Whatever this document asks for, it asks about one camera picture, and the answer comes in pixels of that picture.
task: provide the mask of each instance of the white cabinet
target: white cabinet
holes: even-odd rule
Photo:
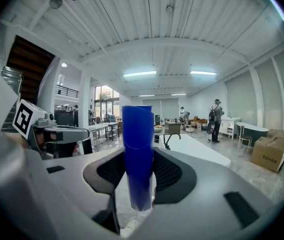
[[[232,137],[237,135],[237,125],[236,123],[240,121],[240,117],[233,117],[233,118],[224,118],[222,119],[221,126],[220,126],[220,133],[226,134]]]

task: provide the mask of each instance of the blue plastic cup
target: blue plastic cup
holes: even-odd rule
[[[131,207],[151,208],[154,115],[152,106],[124,106],[123,143]]]

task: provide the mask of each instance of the concrete floor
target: concrete floor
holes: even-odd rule
[[[251,147],[246,154],[246,146],[237,151],[238,139],[232,140],[226,135],[219,135],[220,143],[211,143],[206,138],[206,132],[200,131],[194,133],[181,132],[188,134],[211,149],[217,151],[223,156],[231,160],[230,169],[240,175],[243,179],[251,183],[262,193],[264,193],[274,204],[284,201],[284,165],[279,173],[271,172],[263,167],[250,162],[250,157],[253,148]],[[123,147],[122,135],[115,137],[114,141],[107,141],[99,146],[99,150],[109,148]],[[155,176],[153,175],[153,188],[156,186]],[[137,220],[142,223],[144,219],[152,212],[152,209],[147,211],[136,211],[131,208],[126,174],[115,190],[116,208],[119,224],[124,228],[130,220]]]

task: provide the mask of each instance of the ceiling light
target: ceiling light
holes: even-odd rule
[[[278,5],[278,3],[275,0],[270,0],[270,1],[274,5],[278,14],[280,14],[281,19],[284,21],[284,11],[281,9],[281,7]]]
[[[191,71],[190,74],[199,74],[199,75],[216,75],[216,73],[213,72],[203,72],[203,71]]]
[[[133,76],[141,76],[141,75],[151,75],[156,74],[156,71],[147,71],[147,72],[139,72],[139,73],[132,73],[132,74],[124,74],[124,77],[133,77]]]

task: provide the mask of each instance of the man with backpack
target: man with backpack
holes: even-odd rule
[[[218,98],[214,101],[214,103],[214,130],[212,132],[212,142],[219,143],[220,141],[217,139],[217,137],[221,126],[221,116],[224,115],[224,111],[220,107],[221,102]]]

